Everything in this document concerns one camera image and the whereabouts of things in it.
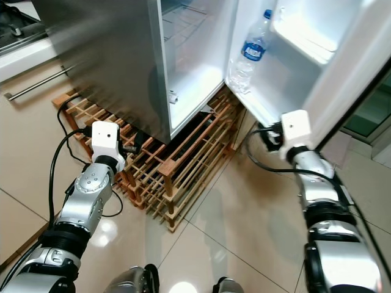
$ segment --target robot leg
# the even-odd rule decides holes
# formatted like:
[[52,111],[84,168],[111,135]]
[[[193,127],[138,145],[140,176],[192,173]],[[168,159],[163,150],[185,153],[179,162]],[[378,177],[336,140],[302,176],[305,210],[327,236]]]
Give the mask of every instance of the robot leg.
[[158,269],[153,264],[132,267],[111,281],[104,293],[158,293]]
[[244,293],[244,291],[233,279],[222,277],[218,283],[213,286],[213,293]]

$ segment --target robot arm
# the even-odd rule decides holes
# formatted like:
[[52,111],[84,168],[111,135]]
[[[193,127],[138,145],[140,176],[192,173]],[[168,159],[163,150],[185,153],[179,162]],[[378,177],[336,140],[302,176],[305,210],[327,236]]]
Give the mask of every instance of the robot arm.
[[114,175],[123,170],[119,127],[97,121],[92,126],[92,164],[80,174],[52,229],[41,236],[21,272],[3,292],[74,292],[81,256],[112,194]]
[[300,202],[308,228],[305,245],[307,289],[313,292],[381,292],[378,265],[349,211],[354,204],[334,169],[309,150],[310,126],[306,111],[282,115],[282,159],[295,169],[311,170],[337,182],[343,194],[323,178],[296,174]]

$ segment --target wooden rack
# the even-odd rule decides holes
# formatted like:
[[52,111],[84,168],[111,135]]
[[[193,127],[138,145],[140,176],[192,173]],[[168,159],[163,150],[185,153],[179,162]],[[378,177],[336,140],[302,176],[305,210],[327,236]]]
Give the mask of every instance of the wooden rack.
[[[77,93],[53,100],[60,105]],[[228,88],[223,88],[208,103],[210,113],[199,113],[168,145],[149,137],[139,154],[129,154],[124,171],[116,176],[133,205],[151,213],[174,232],[191,206],[231,151],[236,122],[243,109]],[[69,102],[64,111],[72,129],[95,121],[111,121],[120,126],[125,146],[133,145],[137,129],[87,99]],[[92,155],[91,139],[75,136]]]

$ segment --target kitchen counter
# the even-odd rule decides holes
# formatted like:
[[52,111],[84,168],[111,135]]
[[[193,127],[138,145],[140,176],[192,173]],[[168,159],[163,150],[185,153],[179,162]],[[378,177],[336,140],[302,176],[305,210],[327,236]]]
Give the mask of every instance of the kitchen counter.
[[[31,1],[7,4],[17,7],[21,12],[39,20]],[[39,40],[21,49],[0,57],[0,82],[6,81],[30,68],[40,65],[57,56],[48,38]]]

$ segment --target stove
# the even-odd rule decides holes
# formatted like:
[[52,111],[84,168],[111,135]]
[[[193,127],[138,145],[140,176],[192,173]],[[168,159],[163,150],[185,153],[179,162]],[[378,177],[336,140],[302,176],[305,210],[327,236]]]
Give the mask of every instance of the stove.
[[0,0],[0,56],[46,37],[39,20]]

